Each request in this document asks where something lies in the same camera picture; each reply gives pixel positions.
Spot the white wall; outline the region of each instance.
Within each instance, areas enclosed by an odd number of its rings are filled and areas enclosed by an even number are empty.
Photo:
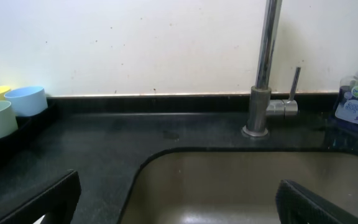
[[[265,0],[0,0],[0,85],[53,96],[248,93]],[[337,91],[358,1],[283,0],[270,86]]]

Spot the faucet base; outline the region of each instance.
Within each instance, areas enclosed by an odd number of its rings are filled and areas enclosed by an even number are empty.
[[[264,137],[269,133],[267,128],[263,132],[249,131],[246,125],[242,128],[242,132],[251,137]]]

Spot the bottle label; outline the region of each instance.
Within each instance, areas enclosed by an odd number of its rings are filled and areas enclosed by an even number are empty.
[[[358,124],[358,86],[343,94],[343,99],[336,108],[335,116],[339,119]]]

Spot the black tray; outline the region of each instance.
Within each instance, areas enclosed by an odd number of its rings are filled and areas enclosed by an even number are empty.
[[[0,168],[51,125],[57,117],[58,111],[55,103],[49,104],[47,109],[37,115],[16,117],[19,128],[12,134],[0,138]]]

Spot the blue cup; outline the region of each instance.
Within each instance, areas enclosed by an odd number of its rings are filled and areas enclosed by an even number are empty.
[[[28,86],[5,93],[12,103],[16,116],[33,116],[48,108],[47,97],[42,86]]]

